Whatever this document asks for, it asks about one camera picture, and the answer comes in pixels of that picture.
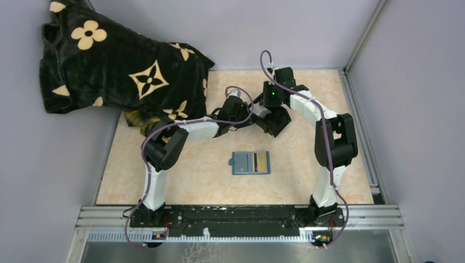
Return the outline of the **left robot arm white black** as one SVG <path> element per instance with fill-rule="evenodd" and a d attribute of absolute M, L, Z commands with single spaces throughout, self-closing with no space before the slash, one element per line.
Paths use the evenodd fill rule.
<path fill-rule="evenodd" d="M 152 227 L 165 218 L 165 189 L 168 172 L 178 161 L 188 141 L 217 138 L 231 127 L 239 129 L 253 123 L 254 104 L 247 104 L 237 95 L 227 96 L 218 113 L 192 120 L 163 117 L 141 146 L 146 167 L 145 191 L 134 209 Z"/>

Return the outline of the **blue card holder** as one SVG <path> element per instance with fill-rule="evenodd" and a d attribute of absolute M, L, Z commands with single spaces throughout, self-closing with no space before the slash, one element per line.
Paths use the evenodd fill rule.
<path fill-rule="evenodd" d="M 253 153 L 266 152 L 268 161 L 267 173 L 255 173 L 253 171 Z M 269 151 L 240 151 L 233 152 L 228 161 L 231 166 L 232 175 L 267 175 L 271 174 L 270 153 Z"/>

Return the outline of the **black card box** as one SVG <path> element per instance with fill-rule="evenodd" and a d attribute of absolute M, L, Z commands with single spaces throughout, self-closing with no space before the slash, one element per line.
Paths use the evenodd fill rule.
<path fill-rule="evenodd" d="M 267 134 L 277 137 L 292 121 L 288 111 L 283 106 L 267 107 L 260 104 L 263 94 L 253 100 L 253 123 Z"/>

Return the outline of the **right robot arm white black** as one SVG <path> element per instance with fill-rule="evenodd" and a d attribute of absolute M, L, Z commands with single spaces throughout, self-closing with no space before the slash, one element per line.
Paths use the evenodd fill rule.
<path fill-rule="evenodd" d="M 262 69 L 267 87 L 262 93 L 265 107 L 287 105 L 300 113 L 315 128 L 314 152 L 319 163 L 317 187 L 310 196 L 309 220 L 324 225 L 338 208 L 338 186 L 353 158 L 358 155 L 354 120 L 351 114 L 339 114 L 321 102 L 303 85 L 296 85 L 290 67 Z"/>

